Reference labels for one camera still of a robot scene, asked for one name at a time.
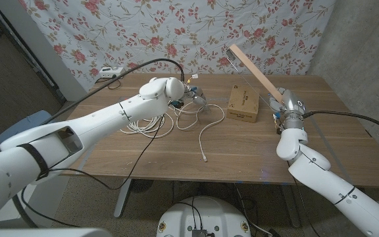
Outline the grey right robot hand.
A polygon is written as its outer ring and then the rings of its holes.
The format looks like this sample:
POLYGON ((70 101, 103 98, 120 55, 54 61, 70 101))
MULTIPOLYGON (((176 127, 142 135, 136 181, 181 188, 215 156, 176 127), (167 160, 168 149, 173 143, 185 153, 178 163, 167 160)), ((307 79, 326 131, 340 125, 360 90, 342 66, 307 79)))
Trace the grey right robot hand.
POLYGON ((282 94, 282 101, 278 102, 274 97, 270 97, 269 103, 272 111, 279 113, 284 118, 285 129, 304 129, 302 119, 305 113, 304 102, 289 89, 277 88, 277 90, 282 94))

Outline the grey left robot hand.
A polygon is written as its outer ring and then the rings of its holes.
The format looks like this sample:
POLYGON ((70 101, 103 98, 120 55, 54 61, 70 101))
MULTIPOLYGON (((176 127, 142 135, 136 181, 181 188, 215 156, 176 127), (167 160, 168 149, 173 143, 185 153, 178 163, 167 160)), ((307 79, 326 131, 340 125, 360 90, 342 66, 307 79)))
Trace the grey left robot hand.
POLYGON ((189 86, 187 84, 184 85, 184 95, 180 99, 173 100, 171 105, 177 109, 180 109, 184 106, 184 101, 186 99, 191 99, 192 102, 200 106, 207 106, 207 100, 203 90, 200 87, 189 86))

